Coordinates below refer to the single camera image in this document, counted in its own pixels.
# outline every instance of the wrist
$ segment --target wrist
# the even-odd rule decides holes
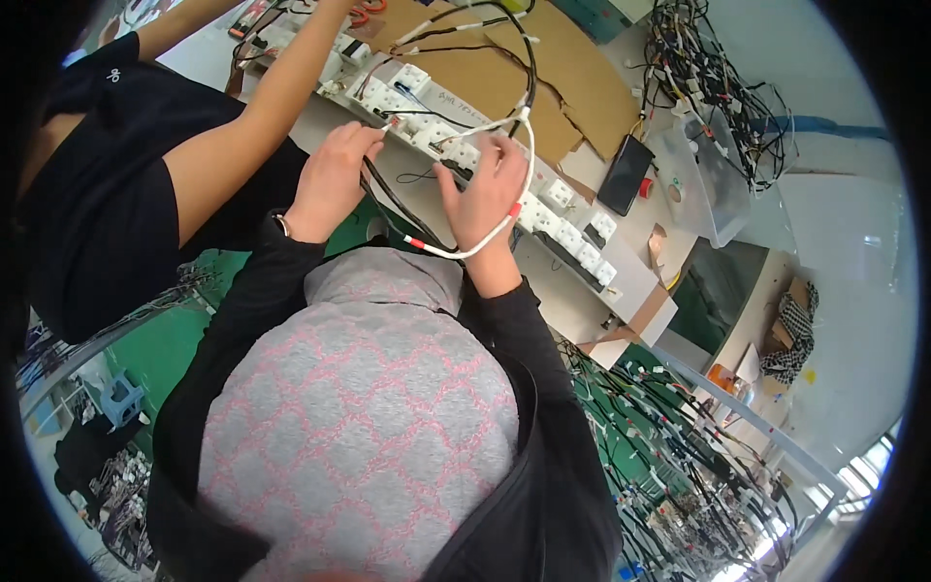
[[[288,236],[298,242],[322,244],[327,242],[332,234],[332,229],[321,227],[319,221],[294,207],[289,208],[281,218],[288,227]]]
[[[521,283],[518,264],[507,244],[492,244],[465,259],[465,270],[476,291],[485,299],[504,295]]]

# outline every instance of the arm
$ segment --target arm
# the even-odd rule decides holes
[[[275,219],[262,226],[258,248],[236,274],[232,288],[204,335],[212,345],[251,345],[293,313],[290,299],[323,259],[333,230],[361,199],[362,156],[382,148],[384,133],[352,122],[335,129],[304,165],[294,203],[284,213],[289,235]]]
[[[320,2],[314,16],[269,67],[239,117],[196,135],[163,156],[178,205],[179,246],[288,137],[352,5],[353,0]]]
[[[352,122],[331,132],[310,156],[294,203],[284,214],[289,235],[266,218],[256,250],[236,274],[191,365],[165,400],[153,434],[155,461],[185,499],[196,494],[200,447],[192,443],[203,437],[198,420],[206,419],[210,403],[255,341],[306,305],[304,276],[319,264],[327,239],[362,198],[362,156],[376,156],[384,136]]]
[[[518,146],[501,136],[479,140],[481,158],[475,176],[461,195],[450,171],[435,164],[443,208],[460,249],[471,249],[520,198],[527,160]],[[494,345],[530,370],[541,399],[571,399],[572,378],[560,358],[530,288],[522,282],[505,229],[475,255],[465,269],[480,296],[485,324]]]
[[[139,60],[154,61],[242,1],[184,0],[136,32],[139,35]]]

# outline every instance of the tape roll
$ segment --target tape roll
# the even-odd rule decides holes
[[[640,197],[649,198],[650,194],[652,193],[653,193],[653,180],[650,180],[649,178],[644,178],[643,181],[641,182],[641,187],[639,191]]]

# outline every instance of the stool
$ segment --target stool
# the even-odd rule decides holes
[[[125,426],[142,411],[142,388],[133,386],[126,378],[126,370],[114,376],[101,394],[101,408],[114,427]]]

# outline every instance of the black t-shirt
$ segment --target black t-shirt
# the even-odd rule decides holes
[[[115,323],[177,281],[203,249],[248,249],[272,208],[294,199],[307,156],[287,140],[184,246],[162,156],[235,119],[245,105],[139,61],[135,33],[61,72],[45,119],[86,114],[17,207],[30,301],[70,344]]]

